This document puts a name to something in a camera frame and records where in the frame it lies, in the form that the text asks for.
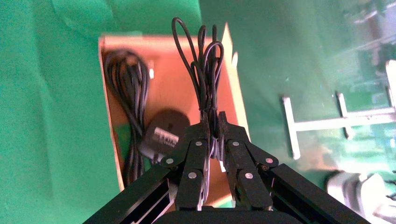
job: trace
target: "white metal frame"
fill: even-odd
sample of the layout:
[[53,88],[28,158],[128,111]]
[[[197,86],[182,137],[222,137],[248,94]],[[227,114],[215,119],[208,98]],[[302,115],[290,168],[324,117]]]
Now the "white metal frame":
[[396,96],[392,90],[396,89],[396,61],[391,60],[386,64],[386,72],[389,80],[387,88],[390,107],[373,109],[367,111],[348,112],[345,104],[344,94],[337,93],[337,100],[341,109],[341,117],[333,119],[312,120],[295,122],[291,101],[289,97],[283,97],[283,106],[286,112],[286,121],[289,129],[290,145],[295,160],[301,157],[298,146],[297,132],[343,128],[345,136],[351,139],[354,132],[351,127],[361,125],[374,125],[396,122],[396,110],[393,99]]

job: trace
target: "open cardboard box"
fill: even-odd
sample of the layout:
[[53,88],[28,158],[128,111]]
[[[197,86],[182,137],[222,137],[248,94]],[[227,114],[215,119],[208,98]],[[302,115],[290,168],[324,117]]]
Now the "open cardboard box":
[[[187,60],[192,61],[190,46],[186,37],[179,38]],[[193,38],[198,52],[197,39]],[[242,101],[240,84],[236,70],[237,58],[232,57],[232,40],[226,24],[222,43],[224,46],[224,61],[221,70],[218,89],[218,111],[226,111],[227,120],[246,128],[245,107]],[[114,95],[107,87],[103,73],[103,56],[106,52],[116,49],[130,49],[137,53],[154,70],[154,78],[150,80],[148,101],[145,111],[146,124],[162,109],[172,108],[187,115],[190,123],[199,123],[199,110],[197,98],[191,78],[180,58],[172,36],[114,36],[105,35],[99,39],[99,58],[102,67],[103,86],[106,95],[106,104],[114,147],[115,164],[120,190],[124,189],[121,170],[118,136],[114,127],[127,124],[124,111]],[[219,206],[231,200],[226,174],[221,172],[217,160],[210,161],[209,196],[206,205]]]

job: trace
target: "black cable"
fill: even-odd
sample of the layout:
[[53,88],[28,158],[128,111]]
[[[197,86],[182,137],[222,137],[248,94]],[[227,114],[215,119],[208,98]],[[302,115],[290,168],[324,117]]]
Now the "black cable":
[[[176,23],[179,23],[184,30],[190,45],[193,61],[188,63],[185,54],[180,46],[177,36]],[[172,20],[172,33],[175,39],[177,50],[182,58],[188,73],[190,74],[195,93],[197,95],[200,117],[204,112],[208,114],[209,128],[211,132],[210,157],[215,158],[218,153],[218,115],[217,115],[217,90],[220,80],[220,69],[223,63],[224,48],[221,42],[217,41],[217,28],[212,28],[212,42],[205,47],[206,26],[203,25],[198,32],[198,56],[191,39],[188,28],[183,21],[177,17]],[[219,57],[216,57],[216,48],[220,49]]]
[[129,150],[123,169],[124,186],[129,186],[144,173],[144,158],[138,145],[144,134],[144,111],[149,90],[149,70],[130,50],[117,50],[106,55],[105,79],[125,111],[131,129]]
[[[394,184],[396,186],[396,180],[384,181],[384,182],[388,184]],[[392,199],[393,201],[396,201],[396,192],[390,195],[386,195],[386,197]]]

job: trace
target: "silver bolt head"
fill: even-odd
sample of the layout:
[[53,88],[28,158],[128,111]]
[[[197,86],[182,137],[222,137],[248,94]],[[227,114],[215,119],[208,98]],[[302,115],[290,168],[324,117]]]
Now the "silver bolt head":
[[247,179],[253,179],[253,174],[251,174],[251,173],[245,173],[245,177],[246,177]]
[[195,179],[196,177],[197,177],[197,174],[194,172],[191,172],[188,174],[188,178],[190,178],[190,179]]
[[172,159],[172,158],[167,159],[167,160],[166,160],[166,163],[172,164],[172,163],[173,163],[173,159]]

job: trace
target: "green cloth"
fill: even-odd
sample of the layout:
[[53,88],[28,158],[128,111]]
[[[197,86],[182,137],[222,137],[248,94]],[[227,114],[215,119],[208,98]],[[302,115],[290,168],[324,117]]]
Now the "green cloth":
[[197,0],[125,2],[0,4],[0,223],[81,223],[118,194],[97,37],[201,24]]

